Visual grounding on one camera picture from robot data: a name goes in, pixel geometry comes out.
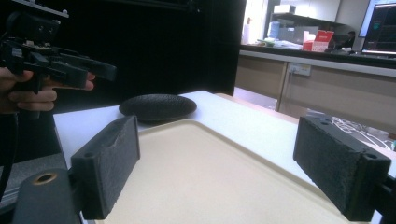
black oval object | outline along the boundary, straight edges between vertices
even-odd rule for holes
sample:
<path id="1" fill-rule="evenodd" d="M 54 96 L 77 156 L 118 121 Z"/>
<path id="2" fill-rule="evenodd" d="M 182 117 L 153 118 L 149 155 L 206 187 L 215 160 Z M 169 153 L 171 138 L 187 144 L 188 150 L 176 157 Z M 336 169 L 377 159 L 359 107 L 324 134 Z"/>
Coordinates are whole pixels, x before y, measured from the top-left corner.
<path id="1" fill-rule="evenodd" d="M 188 116 L 196 108 L 194 101 L 183 96 L 148 94 L 124 101 L 119 111 L 125 116 L 136 115 L 141 122 L 166 122 Z"/>

black cable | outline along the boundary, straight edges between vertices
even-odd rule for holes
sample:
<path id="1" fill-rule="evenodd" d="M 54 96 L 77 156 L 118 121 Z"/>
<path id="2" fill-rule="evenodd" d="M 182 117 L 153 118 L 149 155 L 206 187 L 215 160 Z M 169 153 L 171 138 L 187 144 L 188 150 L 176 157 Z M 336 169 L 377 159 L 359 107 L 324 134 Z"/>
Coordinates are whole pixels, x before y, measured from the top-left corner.
<path id="1" fill-rule="evenodd" d="M 4 167 L 0 178 L 0 202 L 3 199 L 4 193 L 6 192 L 7 183 L 11 175 L 12 165 L 14 164 L 15 155 L 17 154 L 18 147 L 18 114 L 12 115 L 0 115 L 1 123 L 0 128 L 2 129 L 1 134 L 4 134 L 2 140 L 5 143 L 0 143 L 4 148 Z"/>

floor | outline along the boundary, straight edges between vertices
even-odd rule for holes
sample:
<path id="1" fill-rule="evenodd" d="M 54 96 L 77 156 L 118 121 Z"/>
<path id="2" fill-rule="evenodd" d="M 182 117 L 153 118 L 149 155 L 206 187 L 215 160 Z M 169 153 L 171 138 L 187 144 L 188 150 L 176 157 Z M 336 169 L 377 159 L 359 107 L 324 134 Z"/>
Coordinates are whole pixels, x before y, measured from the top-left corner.
<path id="1" fill-rule="evenodd" d="M 276 99 L 260 95 L 258 93 L 247 91 L 235 87 L 233 96 L 238 99 L 246 100 L 255 105 L 260 105 L 265 108 L 275 110 Z M 389 138 L 389 133 L 380 131 L 371 127 L 361 125 L 359 123 L 351 122 L 345 119 L 339 119 L 326 115 L 324 113 L 308 109 L 307 116 L 321 117 L 331 119 L 335 124 L 345 133 L 349 133 L 361 141 L 369 142 L 371 144 L 383 147 L 389 150 L 395 150 L 396 141 Z"/>

black object on counter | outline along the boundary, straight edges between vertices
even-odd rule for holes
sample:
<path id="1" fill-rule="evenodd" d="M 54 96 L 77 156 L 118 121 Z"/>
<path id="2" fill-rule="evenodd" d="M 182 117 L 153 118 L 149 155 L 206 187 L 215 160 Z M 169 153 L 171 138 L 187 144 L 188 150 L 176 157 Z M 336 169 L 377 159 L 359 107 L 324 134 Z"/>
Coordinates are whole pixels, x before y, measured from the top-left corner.
<path id="1" fill-rule="evenodd" d="M 21 184 L 13 222 L 79 223 L 104 219 L 140 159 L 136 117 L 108 124 L 72 157 L 72 168 L 51 169 Z"/>
<path id="2" fill-rule="evenodd" d="M 293 158 L 348 220 L 370 221 L 375 209 L 396 220 L 390 159 L 330 122 L 300 118 Z"/>
<path id="3" fill-rule="evenodd" d="M 193 113 L 197 104 L 189 98 L 172 94 L 148 94 L 124 101 L 119 110 L 123 115 L 137 116 L 145 123 L 165 123 Z"/>

human hand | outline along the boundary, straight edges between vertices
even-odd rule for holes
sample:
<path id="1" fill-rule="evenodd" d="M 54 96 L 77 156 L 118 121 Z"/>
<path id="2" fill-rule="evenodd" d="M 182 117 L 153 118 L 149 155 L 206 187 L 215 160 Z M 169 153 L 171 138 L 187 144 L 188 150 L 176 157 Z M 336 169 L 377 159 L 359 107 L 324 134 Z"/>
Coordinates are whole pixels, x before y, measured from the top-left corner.
<path id="1" fill-rule="evenodd" d="M 15 113 L 19 109 L 30 111 L 50 111 L 57 98 L 56 88 L 74 89 L 46 78 L 42 83 L 42 90 L 35 94 L 32 91 L 14 91 L 17 82 L 25 82 L 32 78 L 33 72 L 23 71 L 15 76 L 7 68 L 0 67 L 0 114 Z M 88 73 L 87 82 L 83 90 L 93 89 L 92 81 L 95 75 Z"/>

